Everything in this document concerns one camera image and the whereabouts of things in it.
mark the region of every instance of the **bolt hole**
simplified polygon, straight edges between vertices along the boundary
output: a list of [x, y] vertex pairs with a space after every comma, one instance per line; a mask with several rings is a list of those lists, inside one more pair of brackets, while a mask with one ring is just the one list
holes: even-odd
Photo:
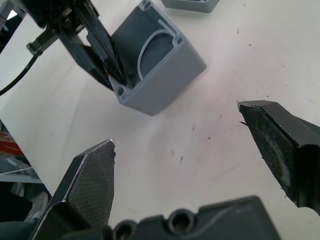
[[144, 9], [146, 10], [148, 7], [150, 7], [151, 3], [148, 1], [145, 5], [144, 5]]
[[132, 228], [130, 225], [123, 224], [120, 226], [115, 234], [116, 240], [128, 240], [132, 234]]
[[194, 222], [194, 215], [191, 212], [178, 210], [170, 216], [169, 228], [175, 234], [186, 234], [192, 229]]
[[117, 91], [116, 91], [116, 94], [118, 96], [121, 96], [122, 94], [124, 94], [124, 89], [122, 87], [120, 87]]

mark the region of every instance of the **black wire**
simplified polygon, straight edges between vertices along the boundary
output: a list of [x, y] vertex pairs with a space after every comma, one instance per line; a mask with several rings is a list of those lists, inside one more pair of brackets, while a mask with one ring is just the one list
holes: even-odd
[[25, 68], [22, 70], [22, 72], [13, 80], [8, 86], [6, 86], [4, 89], [0, 91], [0, 96], [8, 92], [12, 87], [14, 87], [29, 71], [29, 69], [32, 67], [32, 65], [35, 63], [39, 55], [34, 55], [30, 62], [25, 66]]

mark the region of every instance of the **white table surface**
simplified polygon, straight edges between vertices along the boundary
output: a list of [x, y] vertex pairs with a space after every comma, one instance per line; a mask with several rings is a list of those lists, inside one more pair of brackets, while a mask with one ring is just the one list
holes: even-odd
[[[120, 105], [59, 41], [0, 98], [1, 120], [47, 189], [54, 194], [77, 154], [114, 138], [112, 226], [257, 195], [282, 239], [318, 240], [320, 217], [285, 198], [239, 123], [237, 102], [276, 101], [320, 126], [320, 1], [221, 0], [210, 14], [154, 2], [207, 63], [160, 114]], [[112, 34], [139, 0], [93, 3]], [[1, 89], [31, 59], [25, 46], [41, 32], [23, 20], [0, 55]]]

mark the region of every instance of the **gray box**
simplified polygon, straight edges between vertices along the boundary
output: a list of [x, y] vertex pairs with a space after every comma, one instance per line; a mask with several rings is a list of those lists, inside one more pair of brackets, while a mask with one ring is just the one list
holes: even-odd
[[149, 0], [143, 0], [112, 35], [127, 75], [110, 83], [118, 101], [148, 115], [170, 104], [206, 64], [188, 39]]
[[161, 0], [161, 2], [169, 9], [211, 13], [219, 0]]

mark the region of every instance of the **black cable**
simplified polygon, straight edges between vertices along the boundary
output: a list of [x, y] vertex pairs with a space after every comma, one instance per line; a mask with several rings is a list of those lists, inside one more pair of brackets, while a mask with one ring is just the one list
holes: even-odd
[[0, 91], [0, 96], [5, 94], [6, 92], [8, 92], [12, 87], [14, 87], [26, 75], [26, 73], [29, 71], [29, 69], [32, 67], [32, 65], [35, 63], [35, 61], [37, 60], [38, 57], [39, 57], [39, 55], [34, 55], [31, 58], [31, 60], [25, 66], [25, 68], [22, 70], [22, 72], [8, 86], [6, 86], [4, 89], [2, 89]]

